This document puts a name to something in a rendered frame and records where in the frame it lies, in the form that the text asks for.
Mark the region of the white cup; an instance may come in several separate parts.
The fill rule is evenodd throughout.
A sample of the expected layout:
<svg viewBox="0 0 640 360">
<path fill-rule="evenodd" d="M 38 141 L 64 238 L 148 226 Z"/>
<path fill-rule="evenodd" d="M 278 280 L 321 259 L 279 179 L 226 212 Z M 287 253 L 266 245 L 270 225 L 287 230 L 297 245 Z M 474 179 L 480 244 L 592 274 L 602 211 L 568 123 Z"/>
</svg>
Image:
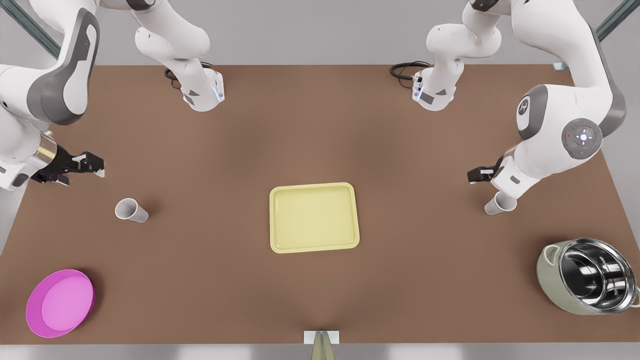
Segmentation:
<svg viewBox="0 0 640 360">
<path fill-rule="evenodd" d="M 133 198 L 121 199 L 115 206 L 114 213 L 121 220 L 135 223 L 145 223 L 149 218 L 148 212 Z"/>
<path fill-rule="evenodd" d="M 484 206 L 487 215 L 498 215 L 511 212 L 517 207 L 518 200 L 512 198 L 502 191 L 498 191 L 494 197 Z"/>
</svg>

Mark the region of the yellow rectangular tray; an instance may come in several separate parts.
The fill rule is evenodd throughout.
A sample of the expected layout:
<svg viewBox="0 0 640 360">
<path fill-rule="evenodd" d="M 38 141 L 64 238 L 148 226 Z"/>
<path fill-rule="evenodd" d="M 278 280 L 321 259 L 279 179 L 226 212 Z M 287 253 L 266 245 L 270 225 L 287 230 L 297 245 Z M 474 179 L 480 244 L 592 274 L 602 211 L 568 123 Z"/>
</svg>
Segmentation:
<svg viewBox="0 0 640 360">
<path fill-rule="evenodd" d="M 269 242 L 275 253 L 353 249 L 360 241 L 350 183 L 278 186 L 270 191 Z"/>
</svg>

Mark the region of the pink round plate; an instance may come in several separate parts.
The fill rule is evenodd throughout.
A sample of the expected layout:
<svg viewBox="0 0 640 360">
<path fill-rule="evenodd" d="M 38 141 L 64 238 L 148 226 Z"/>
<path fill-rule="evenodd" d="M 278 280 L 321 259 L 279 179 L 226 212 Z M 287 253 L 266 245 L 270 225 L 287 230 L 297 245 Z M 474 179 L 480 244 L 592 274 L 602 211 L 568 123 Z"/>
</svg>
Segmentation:
<svg viewBox="0 0 640 360">
<path fill-rule="evenodd" d="M 96 290 L 87 275 L 62 269 L 46 276 L 29 296 L 25 319 L 41 338 L 58 338 L 75 330 L 92 312 Z"/>
</svg>

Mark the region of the green steel-lined pot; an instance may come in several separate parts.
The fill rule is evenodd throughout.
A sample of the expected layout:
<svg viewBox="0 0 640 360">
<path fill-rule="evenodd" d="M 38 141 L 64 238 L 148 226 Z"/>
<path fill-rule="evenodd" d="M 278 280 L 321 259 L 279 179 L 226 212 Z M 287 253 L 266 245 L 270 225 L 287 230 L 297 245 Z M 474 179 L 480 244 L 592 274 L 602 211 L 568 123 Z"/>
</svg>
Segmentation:
<svg viewBox="0 0 640 360">
<path fill-rule="evenodd" d="M 535 265 L 539 286 L 558 308 L 606 316 L 640 308 L 640 281 L 612 245 L 589 237 L 545 246 Z"/>
</svg>

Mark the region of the silver frame post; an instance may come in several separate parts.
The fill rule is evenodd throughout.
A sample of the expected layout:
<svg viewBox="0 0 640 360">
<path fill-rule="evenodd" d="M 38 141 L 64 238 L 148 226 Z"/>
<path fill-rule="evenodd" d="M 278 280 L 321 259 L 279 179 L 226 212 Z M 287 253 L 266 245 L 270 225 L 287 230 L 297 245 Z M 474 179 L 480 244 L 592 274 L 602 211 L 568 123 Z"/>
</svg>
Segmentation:
<svg viewBox="0 0 640 360">
<path fill-rule="evenodd" d="M 54 59 L 58 59 L 61 51 L 60 45 L 16 0 L 0 0 L 0 9 L 18 23 L 48 54 Z"/>
<path fill-rule="evenodd" d="M 303 343 L 312 345 L 310 360 L 336 360 L 333 346 L 340 344 L 338 330 L 306 330 Z"/>
<path fill-rule="evenodd" d="M 640 9 L 640 0 L 573 0 L 580 13 L 604 41 Z"/>
</svg>

